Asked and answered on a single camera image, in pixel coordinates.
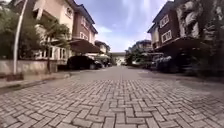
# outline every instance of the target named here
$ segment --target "sky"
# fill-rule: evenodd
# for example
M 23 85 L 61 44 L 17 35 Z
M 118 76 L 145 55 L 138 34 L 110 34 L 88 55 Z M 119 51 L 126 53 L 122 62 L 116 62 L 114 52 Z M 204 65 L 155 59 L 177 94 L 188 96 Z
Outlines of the sky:
M 166 1 L 75 0 L 84 4 L 99 32 L 96 39 L 107 43 L 111 52 L 123 52 L 138 40 L 151 39 L 147 31 Z

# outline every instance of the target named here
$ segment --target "dark car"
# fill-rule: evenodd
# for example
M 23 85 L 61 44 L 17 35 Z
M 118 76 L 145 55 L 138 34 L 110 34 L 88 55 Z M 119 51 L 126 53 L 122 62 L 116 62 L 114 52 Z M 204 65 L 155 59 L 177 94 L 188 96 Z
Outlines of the dark car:
M 100 69 L 102 65 L 87 56 L 73 56 L 68 59 L 67 66 L 69 69 Z

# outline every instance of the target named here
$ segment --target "street light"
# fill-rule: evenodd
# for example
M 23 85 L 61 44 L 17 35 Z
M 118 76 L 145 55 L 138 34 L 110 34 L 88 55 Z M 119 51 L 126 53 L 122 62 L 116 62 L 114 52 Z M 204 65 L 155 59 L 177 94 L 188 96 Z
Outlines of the street light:
M 19 16 L 19 21 L 18 21 L 17 29 L 16 29 L 16 36 L 15 36 L 14 50 L 13 50 L 13 74 L 14 75 L 17 74 L 19 36 L 20 36 L 20 31 L 21 31 L 23 17 L 24 17 L 24 13 L 25 13 L 25 10 L 26 10 L 27 3 L 28 3 L 28 0 L 25 0 L 25 2 L 23 4 L 22 12 Z

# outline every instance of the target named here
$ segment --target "carport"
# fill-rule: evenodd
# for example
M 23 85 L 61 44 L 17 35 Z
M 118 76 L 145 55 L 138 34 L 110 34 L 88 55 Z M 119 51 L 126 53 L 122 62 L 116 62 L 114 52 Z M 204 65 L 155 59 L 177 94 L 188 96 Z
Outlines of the carport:
M 155 52 L 162 52 L 169 56 L 177 56 L 183 52 L 200 51 L 204 53 L 207 52 L 209 48 L 209 42 L 192 37 L 182 37 L 163 44 L 158 49 L 155 49 Z
M 75 53 L 102 53 L 100 48 L 84 39 L 72 39 L 70 41 L 71 50 Z

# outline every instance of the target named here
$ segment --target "brick paver road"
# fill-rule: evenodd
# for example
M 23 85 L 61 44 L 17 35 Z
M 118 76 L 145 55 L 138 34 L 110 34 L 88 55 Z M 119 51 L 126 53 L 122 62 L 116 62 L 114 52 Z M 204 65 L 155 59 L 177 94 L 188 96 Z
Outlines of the brick paver road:
M 112 67 L 1 95 L 3 127 L 224 127 L 224 104 L 211 91 L 150 75 Z

